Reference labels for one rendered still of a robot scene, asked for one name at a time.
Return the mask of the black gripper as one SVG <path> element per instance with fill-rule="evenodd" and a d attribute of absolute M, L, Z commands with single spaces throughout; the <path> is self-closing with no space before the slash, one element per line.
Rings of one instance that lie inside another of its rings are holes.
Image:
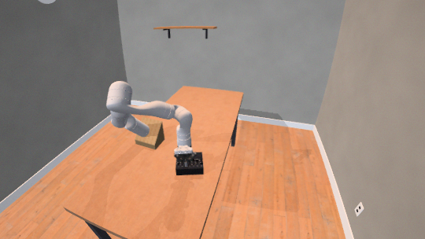
<path fill-rule="evenodd" d="M 191 155 L 192 154 L 192 155 Z M 191 155 L 191 156 L 190 156 Z M 189 157 L 190 156 L 190 157 Z M 182 162 L 183 161 L 183 165 L 185 166 L 185 167 L 187 167 L 188 166 L 188 162 L 189 161 L 192 161 L 195 157 L 197 156 L 197 153 L 196 152 L 192 152 L 192 153 L 187 153 L 187 154 L 175 154 L 174 153 L 174 157 L 177 159 L 177 160 L 179 160 L 180 162 Z M 185 159 L 185 157 L 186 157 L 186 159 Z M 189 159 L 188 159 L 188 157 L 189 157 Z"/>

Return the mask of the black lighting desk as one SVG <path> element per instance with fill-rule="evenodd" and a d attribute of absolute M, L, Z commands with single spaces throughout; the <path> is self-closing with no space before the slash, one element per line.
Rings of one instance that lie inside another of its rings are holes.
<path fill-rule="evenodd" d="M 183 162 L 177 162 L 176 160 L 176 175 L 203 175 L 204 166 L 202 152 L 197 152 L 197 156 L 190 162 L 187 167 L 183 165 Z"/>

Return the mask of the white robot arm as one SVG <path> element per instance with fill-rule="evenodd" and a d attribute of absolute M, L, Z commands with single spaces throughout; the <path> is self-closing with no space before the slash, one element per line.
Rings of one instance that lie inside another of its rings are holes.
<path fill-rule="evenodd" d="M 110 86 L 106 107 L 112 114 L 111 123 L 114 127 L 124 127 L 141 137 L 145 137 L 150 132 L 150 128 L 133 115 L 155 116 L 166 120 L 176 119 L 179 125 L 176 128 L 178 148 L 174 149 L 175 154 L 193 152 L 190 147 L 190 128 L 193 121 L 191 112 L 180 105 L 174 105 L 176 109 L 174 110 L 172 105 L 163 101 L 152 101 L 145 105 L 132 106 L 131 96 L 132 88 L 126 82 L 117 81 Z"/>

